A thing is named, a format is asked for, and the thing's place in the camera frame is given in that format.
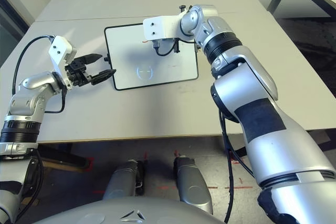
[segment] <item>gray floor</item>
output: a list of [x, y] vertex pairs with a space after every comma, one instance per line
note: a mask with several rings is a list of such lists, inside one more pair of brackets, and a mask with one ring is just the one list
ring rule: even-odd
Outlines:
[[[307, 60], [315, 68], [331, 92], [336, 94], [336, 70], [329, 66], [336, 54], [334, 37], [336, 23], [321, 23], [307, 20], [279, 20], [289, 37], [304, 47]], [[323, 47], [322, 50], [307, 52], [307, 45]], [[318, 143], [329, 141], [325, 131], [312, 132]], [[241, 136], [231, 136], [233, 145], [243, 145]], [[145, 177], [145, 196], [164, 197], [178, 200], [173, 178], [174, 153], [179, 152], [195, 158], [207, 184], [211, 187], [214, 216], [223, 220], [228, 204], [227, 160], [220, 137], [165, 138], [153, 140], [131, 140], [101, 143], [80, 143], [73, 146], [74, 154], [93, 157], [93, 169], [85, 173], [50, 170], [45, 176], [38, 206], [31, 207], [18, 222], [32, 223], [61, 211], [100, 200], [111, 174], [122, 162], [132, 158], [148, 160]], [[336, 166], [336, 150], [325, 152]], [[230, 223], [272, 223], [258, 207], [256, 198], [260, 192], [239, 164], [233, 163], [235, 177], [235, 200]]]
[[[232, 137], [241, 147], [241, 136]], [[45, 179], [39, 195], [39, 205], [31, 207], [18, 223], [31, 223], [58, 212], [101, 199], [115, 168], [128, 159], [148, 160], [145, 196], [179, 199], [173, 177], [174, 153], [195, 158], [210, 189], [214, 216], [224, 219], [228, 204], [228, 170], [220, 137], [166, 138], [121, 142], [82, 143], [72, 153], [93, 157], [93, 169], [86, 173], [52, 170]], [[254, 179], [242, 167], [233, 163], [235, 201], [231, 223], [271, 223], [258, 207], [260, 192]]]

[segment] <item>whiteboard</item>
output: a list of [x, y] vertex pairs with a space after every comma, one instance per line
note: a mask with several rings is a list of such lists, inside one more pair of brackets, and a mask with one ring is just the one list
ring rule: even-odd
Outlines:
[[[198, 77], [194, 44], [179, 41], [179, 53], [158, 56], [146, 41], [142, 24], [107, 27], [104, 30], [117, 90], [194, 80]], [[173, 39], [160, 41], [159, 53], [167, 53]]]

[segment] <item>cable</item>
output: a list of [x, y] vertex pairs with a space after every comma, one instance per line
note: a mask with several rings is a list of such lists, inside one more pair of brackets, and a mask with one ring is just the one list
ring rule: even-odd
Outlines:
[[194, 41], [191, 42], [191, 41], [186, 41], [186, 40], [182, 40], [182, 39], [180, 39], [180, 38], [177, 38], [177, 40], [176, 40], [175, 43], [173, 44], [172, 48], [171, 48], [168, 52], [166, 52], [165, 54], [161, 54], [161, 53], [159, 53], [159, 47], [154, 47], [154, 49], [155, 49], [155, 51], [156, 51], [156, 54], [157, 54], [158, 56], [167, 56], [168, 54], [170, 54], [170, 53], [173, 51], [175, 45], [176, 45], [177, 43], [179, 43], [179, 41], [182, 41], [182, 42], [184, 42], [184, 43], [188, 43], [188, 44], [195, 44], [195, 43], [196, 43], [196, 42], [194, 42]]
[[229, 193], [230, 193], [230, 199], [229, 199], [229, 204], [227, 207], [224, 223], [229, 222], [229, 218], [231, 215], [231, 210], [233, 206], [233, 199], [234, 199], [234, 179], [233, 179], [233, 171], [232, 171], [232, 164], [231, 164], [231, 157], [230, 157], [230, 145], [228, 143], [228, 136], [226, 134], [226, 127], [225, 127], [225, 121], [223, 121], [222, 113], [219, 111], [219, 121], [221, 122], [221, 127], [222, 127], [222, 134], [223, 134], [223, 141], [224, 141], [224, 148], [226, 152], [226, 157], [227, 157], [227, 166], [229, 170]]
[[62, 88], [62, 107], [59, 111], [45, 111], [44, 113], [47, 113], [47, 114], [57, 114], [57, 113], [61, 113], [64, 108], [65, 108], [65, 96], [67, 95], [67, 88]]
[[182, 41], [182, 42], [184, 42], [184, 43], [187, 43], [187, 44], [196, 44], [195, 41], [186, 41], [186, 40], [182, 40], [182, 39], [180, 39], [180, 38], [178, 38], [178, 40], [179, 40], [179, 41]]
[[178, 42], [179, 42], [179, 40], [177, 39], [177, 40], [175, 41], [175, 43], [173, 44], [172, 48], [171, 48], [168, 52], [166, 52], [165, 54], [161, 54], [161, 53], [159, 53], [159, 48], [158, 48], [158, 47], [154, 47], [154, 49], [155, 49], [155, 51], [156, 51], [156, 54], [157, 54], [158, 56], [167, 56], [168, 54], [170, 54], [170, 53], [173, 51], [175, 45], [176, 45]]
[[38, 150], [36, 150], [36, 156], [38, 159], [38, 165], [39, 165], [39, 181], [38, 181], [38, 185], [36, 187], [36, 190], [33, 194], [33, 196], [31, 197], [29, 203], [24, 207], [24, 209], [22, 209], [17, 217], [16, 217], [16, 221], [18, 221], [24, 214], [25, 212], [28, 210], [28, 208], [33, 204], [33, 202], [35, 201], [35, 199], [37, 198], [41, 188], [42, 188], [42, 183], [43, 183], [43, 176], [44, 176], [44, 171], [43, 171], [43, 162], [42, 162], [42, 158], [40, 153], [38, 152]]
[[[220, 121], [220, 126], [222, 127], [222, 131], [223, 128], [225, 129], [225, 121], [223, 120], [223, 115], [221, 112], [219, 112], [219, 121]], [[242, 161], [242, 159], [238, 156], [238, 154], [236, 153], [235, 149], [233, 149], [232, 144], [230, 142], [230, 139], [227, 139], [227, 143], [229, 145], [229, 148], [232, 152], [232, 154], [234, 155], [235, 159], [241, 164], [241, 166], [254, 178], [254, 174], [252, 172], [252, 170]]]
[[28, 47], [30, 47], [35, 41], [39, 40], [39, 39], [43, 39], [43, 38], [48, 38], [51, 42], [54, 40], [54, 36], [52, 35], [42, 35], [42, 36], [39, 36], [33, 40], [31, 40], [26, 46], [25, 48], [23, 49], [23, 51], [21, 52], [18, 60], [17, 60], [17, 64], [16, 64], [16, 67], [15, 67], [15, 71], [14, 71], [14, 77], [13, 77], [13, 84], [12, 84], [12, 95], [15, 95], [15, 88], [16, 88], [16, 77], [17, 77], [17, 72], [19, 70], [19, 66], [20, 66], [20, 63], [21, 63], [21, 60], [23, 58], [23, 55], [25, 54], [25, 52], [27, 51]]
[[242, 159], [238, 156], [236, 151], [233, 149], [230, 140], [228, 140], [229, 147], [231, 149], [232, 154], [235, 156], [235, 159], [241, 164], [241, 166], [254, 178], [254, 174], [252, 170], [242, 161]]

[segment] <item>screw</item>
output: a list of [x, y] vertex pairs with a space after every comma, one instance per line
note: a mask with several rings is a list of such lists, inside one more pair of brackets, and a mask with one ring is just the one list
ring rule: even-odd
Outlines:
[[185, 11], [185, 7], [186, 7], [185, 5], [180, 5], [179, 6], [179, 9], [181, 10], [181, 13]]

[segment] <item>drawn smiley face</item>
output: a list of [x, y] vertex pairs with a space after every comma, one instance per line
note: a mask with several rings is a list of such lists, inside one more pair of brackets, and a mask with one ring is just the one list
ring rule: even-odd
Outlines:
[[140, 80], [151, 80], [154, 76], [154, 70], [151, 66], [138, 66], [136, 68], [136, 75]]

